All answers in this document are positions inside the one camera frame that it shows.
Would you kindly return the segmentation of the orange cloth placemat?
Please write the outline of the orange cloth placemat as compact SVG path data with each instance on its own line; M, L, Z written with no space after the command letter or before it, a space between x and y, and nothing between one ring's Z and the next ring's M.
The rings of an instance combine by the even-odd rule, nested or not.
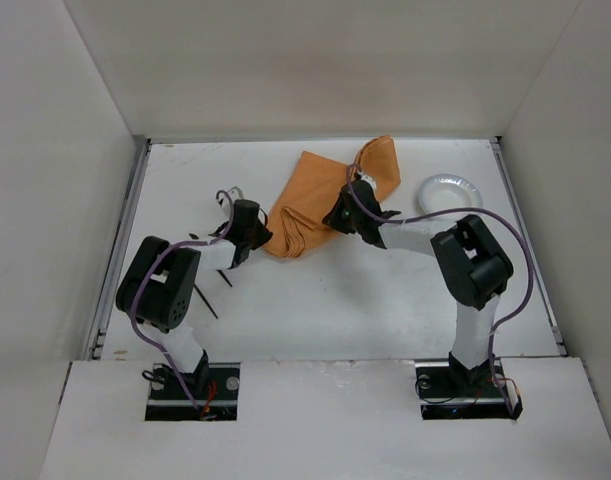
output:
M394 140L377 137L357 153L355 162L375 179L376 199L389 197L400 185ZM273 233L264 245L277 258L299 258L332 240L336 233L323 224L346 184L347 166L304 151L286 186L273 205L267 228Z

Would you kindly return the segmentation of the black metal knife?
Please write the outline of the black metal knife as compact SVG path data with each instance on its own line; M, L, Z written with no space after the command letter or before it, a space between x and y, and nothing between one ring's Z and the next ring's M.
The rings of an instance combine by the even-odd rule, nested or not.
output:
M229 278L226 276L226 274L224 273L224 271L222 270L217 270L217 273L220 275L220 277L225 281L225 283L230 287L233 288L233 284L231 283L231 281L229 280Z

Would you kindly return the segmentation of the black metal fork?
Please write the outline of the black metal fork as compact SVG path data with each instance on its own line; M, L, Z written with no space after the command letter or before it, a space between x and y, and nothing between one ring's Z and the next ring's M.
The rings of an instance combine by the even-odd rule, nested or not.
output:
M214 310L214 308L211 306L210 302L208 301L207 297L202 293L202 291L200 290L200 288L194 284L193 285L195 292L198 294L199 298L201 299L201 301L204 303L204 305L207 307L207 309L209 310L209 312L211 313L211 315L218 320L219 316L217 315L216 311Z

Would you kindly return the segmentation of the white ceramic plate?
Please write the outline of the white ceramic plate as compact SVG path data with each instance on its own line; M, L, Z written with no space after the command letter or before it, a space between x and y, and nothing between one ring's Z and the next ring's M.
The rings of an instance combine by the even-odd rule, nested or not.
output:
M483 206L482 196L472 182L445 173L426 178L417 192L417 201L424 213Z

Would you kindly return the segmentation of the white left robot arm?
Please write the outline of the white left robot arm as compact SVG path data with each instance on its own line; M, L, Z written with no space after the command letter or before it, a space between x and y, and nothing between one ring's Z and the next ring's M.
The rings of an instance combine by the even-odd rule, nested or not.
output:
M157 349L192 397L208 382L209 359L185 320L200 273L224 272L248 260L272 238L260 205L230 201L229 219L208 239L172 244L156 236L140 244L116 293L136 336Z

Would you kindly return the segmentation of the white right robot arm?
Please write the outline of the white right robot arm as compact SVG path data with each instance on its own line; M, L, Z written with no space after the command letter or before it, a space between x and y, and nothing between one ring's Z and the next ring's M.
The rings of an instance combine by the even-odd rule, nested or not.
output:
M359 179L342 187L323 224L336 232L358 234L380 249L434 258L457 306L450 375L462 386L490 379L489 335L513 264L477 215L411 222L399 214L382 210L372 185Z

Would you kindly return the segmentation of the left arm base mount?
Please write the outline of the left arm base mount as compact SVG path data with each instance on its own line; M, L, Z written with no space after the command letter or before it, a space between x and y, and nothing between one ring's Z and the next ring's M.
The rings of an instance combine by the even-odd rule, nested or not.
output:
M240 363L212 363L204 386L186 380L190 400L172 369L155 363L141 375L149 383L145 409L152 422L236 421L240 387Z

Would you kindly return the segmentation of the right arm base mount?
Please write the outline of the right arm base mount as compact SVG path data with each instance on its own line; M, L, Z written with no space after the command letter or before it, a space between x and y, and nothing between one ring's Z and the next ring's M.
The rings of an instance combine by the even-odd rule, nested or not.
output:
M518 420L523 401L516 382L505 375L500 359L494 373L466 380L445 361L415 363L414 389L423 420Z

